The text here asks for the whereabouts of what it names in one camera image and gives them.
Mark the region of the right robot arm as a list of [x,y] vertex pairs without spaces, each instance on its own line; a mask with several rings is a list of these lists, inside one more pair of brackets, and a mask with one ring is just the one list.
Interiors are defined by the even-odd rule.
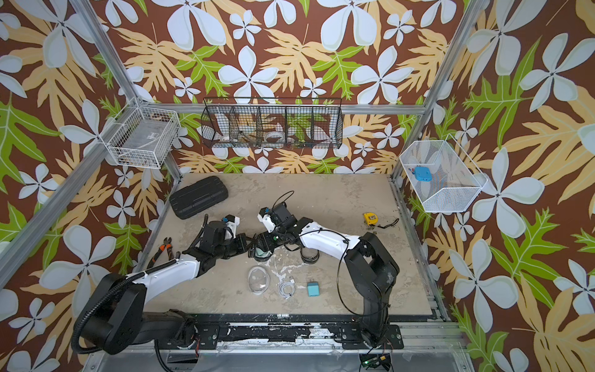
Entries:
[[317,250],[344,263],[353,286],[363,298],[359,317],[361,339],[368,347],[378,347],[387,336],[390,294],[400,268],[377,235],[361,237],[325,228],[309,218],[297,219],[285,202],[260,209],[258,220],[266,232],[259,237],[257,249],[273,252],[279,246],[296,245]]

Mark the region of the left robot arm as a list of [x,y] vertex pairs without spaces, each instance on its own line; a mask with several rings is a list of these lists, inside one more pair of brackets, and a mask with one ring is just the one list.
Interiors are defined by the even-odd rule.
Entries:
[[115,355],[153,340],[191,343],[196,334],[192,316],[179,310],[148,312],[145,306],[173,287],[202,276],[217,260],[246,253],[249,244],[245,234],[237,233],[239,224],[239,218],[232,215],[210,221],[179,257],[136,274],[103,277],[74,324],[71,349],[77,354],[104,351]]

